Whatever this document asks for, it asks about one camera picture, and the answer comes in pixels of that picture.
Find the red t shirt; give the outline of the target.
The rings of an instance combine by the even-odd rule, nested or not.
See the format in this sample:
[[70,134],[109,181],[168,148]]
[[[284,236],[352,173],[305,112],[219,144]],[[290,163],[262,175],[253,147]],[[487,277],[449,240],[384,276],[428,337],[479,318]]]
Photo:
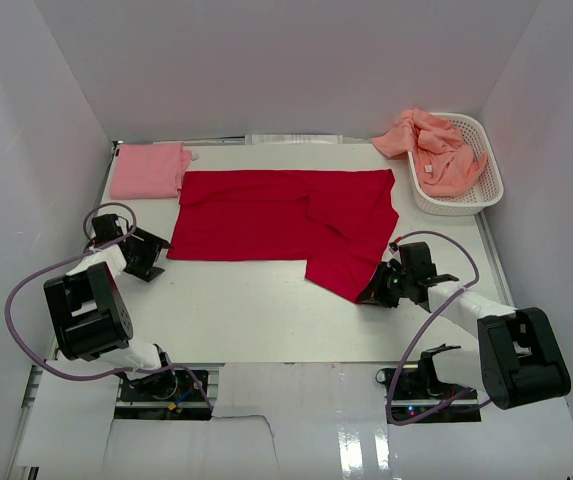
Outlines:
[[306,280],[355,302],[399,219],[388,170],[193,171],[167,254],[183,261],[306,263]]

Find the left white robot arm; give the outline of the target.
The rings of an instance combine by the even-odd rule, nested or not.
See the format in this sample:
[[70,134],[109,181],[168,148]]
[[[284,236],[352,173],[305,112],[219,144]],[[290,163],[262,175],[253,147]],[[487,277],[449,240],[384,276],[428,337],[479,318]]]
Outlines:
[[60,351],[68,360],[101,361],[118,370],[126,384],[156,399],[173,396],[177,374],[157,344],[135,338],[134,326],[116,278],[128,274],[146,283],[164,272],[156,265],[169,241],[117,214],[84,220],[92,230],[88,252],[66,274],[43,289]]

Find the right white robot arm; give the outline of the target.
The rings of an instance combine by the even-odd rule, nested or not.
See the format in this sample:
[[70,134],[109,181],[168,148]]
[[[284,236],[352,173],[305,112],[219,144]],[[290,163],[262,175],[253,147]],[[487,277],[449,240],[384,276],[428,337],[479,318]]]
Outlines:
[[474,336],[477,347],[442,344],[421,353],[413,369],[382,368],[378,384],[390,402],[409,398],[452,402],[483,391],[502,410],[564,397],[571,377],[546,313],[517,309],[477,294],[457,277],[440,275],[424,242],[392,243],[397,258],[378,265],[361,304],[396,308],[407,299]]

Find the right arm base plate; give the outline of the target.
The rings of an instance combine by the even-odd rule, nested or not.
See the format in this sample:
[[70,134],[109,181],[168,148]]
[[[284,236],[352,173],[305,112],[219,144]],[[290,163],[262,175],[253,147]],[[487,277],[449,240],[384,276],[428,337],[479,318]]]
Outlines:
[[475,390],[437,381],[431,386],[417,364],[403,368],[391,400],[391,415],[398,421],[414,419],[440,402],[464,391],[458,400],[439,412],[419,420],[420,424],[478,423],[482,420]]

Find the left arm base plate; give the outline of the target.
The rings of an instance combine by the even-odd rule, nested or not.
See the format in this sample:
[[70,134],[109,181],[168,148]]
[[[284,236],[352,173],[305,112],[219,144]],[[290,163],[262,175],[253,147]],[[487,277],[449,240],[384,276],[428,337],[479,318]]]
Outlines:
[[147,421],[208,421],[211,409],[204,401],[198,385],[208,392],[210,373],[194,370],[193,379],[185,370],[176,370],[175,379],[167,375],[146,385],[135,387],[122,380],[114,410],[116,420]]

